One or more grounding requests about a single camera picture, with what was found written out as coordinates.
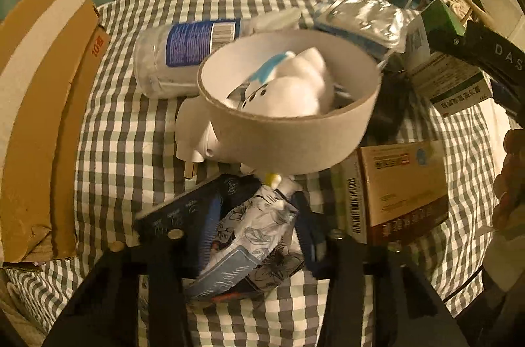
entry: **checkered bedsheet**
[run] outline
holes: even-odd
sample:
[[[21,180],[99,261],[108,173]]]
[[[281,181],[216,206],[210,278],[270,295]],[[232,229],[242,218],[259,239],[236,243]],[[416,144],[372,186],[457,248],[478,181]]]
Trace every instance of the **checkered bedsheet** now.
[[[145,207],[185,189],[183,163],[175,158],[174,121],[180,100],[148,100],[132,75],[132,50],[138,33],[165,23],[250,17],[287,7],[303,11],[312,25],[312,8],[335,0],[117,0],[100,8],[111,43],[87,105],[77,163],[75,217],[78,258],[44,265],[44,272],[9,271],[31,314],[49,330],[67,300],[96,260],[116,240],[137,242],[131,225]],[[408,19],[414,13],[407,12]],[[450,217],[411,248],[437,292],[445,298],[480,266],[488,235],[476,228],[488,223],[495,206],[494,166],[487,127],[478,106],[442,119],[425,101],[410,96],[400,142],[441,139],[445,146]],[[200,164],[198,180],[222,164]],[[337,168],[298,176],[314,211],[335,223],[342,191]],[[328,284],[299,271],[262,304],[250,300],[189,310],[195,345],[314,346],[322,323]],[[447,303],[458,314],[481,290],[480,277]],[[371,283],[367,283],[363,343],[371,341]],[[147,345],[146,327],[139,328]]]

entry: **water bottle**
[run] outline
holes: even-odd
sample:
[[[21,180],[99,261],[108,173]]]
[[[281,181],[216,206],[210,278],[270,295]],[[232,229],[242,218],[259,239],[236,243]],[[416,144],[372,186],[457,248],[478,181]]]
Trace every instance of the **water bottle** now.
[[[151,99],[196,96],[197,72],[209,54],[238,37],[297,26],[301,9],[288,8],[248,19],[197,21],[142,31],[133,49],[133,75]]]

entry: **cable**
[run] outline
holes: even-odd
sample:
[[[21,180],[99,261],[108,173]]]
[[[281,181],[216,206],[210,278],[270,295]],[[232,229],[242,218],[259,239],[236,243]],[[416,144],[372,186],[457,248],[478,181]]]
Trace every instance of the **cable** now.
[[[476,278],[476,276],[479,274],[479,272],[481,271],[481,269],[483,268],[483,266],[479,266],[478,269],[476,271],[474,271],[474,273],[472,274],[471,277],[469,277],[467,279],[467,281],[465,283],[463,283],[458,289],[456,289],[453,293],[451,293],[449,296],[447,296],[443,302],[447,302],[448,300],[450,300],[451,298],[455,297],[457,294],[459,294],[459,292],[463,291],[464,288],[466,288],[466,286],[471,283],[471,281],[474,280],[474,278]]]

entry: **human hand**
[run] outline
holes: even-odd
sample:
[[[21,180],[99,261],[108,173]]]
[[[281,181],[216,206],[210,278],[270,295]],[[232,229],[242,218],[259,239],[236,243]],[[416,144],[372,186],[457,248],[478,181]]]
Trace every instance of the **human hand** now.
[[[492,216],[493,227],[497,230],[507,225],[525,183],[525,130],[509,130],[503,140],[503,148],[507,155],[501,174],[495,178],[493,186],[499,201]]]

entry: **blue label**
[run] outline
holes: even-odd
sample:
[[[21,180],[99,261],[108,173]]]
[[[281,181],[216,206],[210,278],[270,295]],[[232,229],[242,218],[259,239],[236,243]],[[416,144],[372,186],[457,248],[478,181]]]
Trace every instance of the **blue label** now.
[[[239,37],[241,20],[198,21],[174,25],[167,37],[166,65],[199,65],[204,58]]]
[[[201,279],[184,290],[191,299],[211,298],[233,288],[261,263],[244,246],[239,245],[216,263]]]
[[[419,166],[426,166],[427,165],[426,153],[425,153],[425,151],[422,148],[419,148],[417,150],[417,152],[416,152],[416,159],[417,159],[417,162],[419,163]]]
[[[280,63],[282,63],[286,58],[288,58],[286,52],[274,55],[272,58],[267,60],[266,63],[261,65],[261,67],[259,67],[259,70],[257,70],[251,75],[250,81],[258,80],[261,84],[266,83],[266,80],[270,76],[272,70],[275,67],[277,67]]]

